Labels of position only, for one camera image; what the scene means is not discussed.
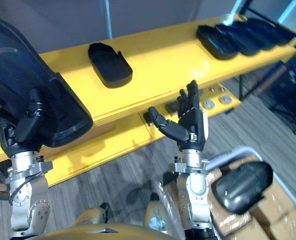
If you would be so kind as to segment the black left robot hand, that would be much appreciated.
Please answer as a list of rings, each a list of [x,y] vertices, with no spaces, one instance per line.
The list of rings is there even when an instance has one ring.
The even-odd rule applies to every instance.
[[[45,121],[46,110],[45,99],[36,88],[30,90],[28,108],[18,121],[0,106],[0,145],[8,158],[40,151],[42,144],[36,135]]]

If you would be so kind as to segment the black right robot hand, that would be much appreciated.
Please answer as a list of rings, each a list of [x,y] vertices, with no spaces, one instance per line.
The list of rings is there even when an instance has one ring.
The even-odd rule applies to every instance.
[[[148,108],[148,113],[159,131],[176,141],[180,151],[202,151],[206,142],[206,134],[205,116],[199,104],[199,88],[195,80],[192,80],[186,87],[188,92],[181,89],[180,96],[177,97],[178,122],[166,119],[153,106]]]

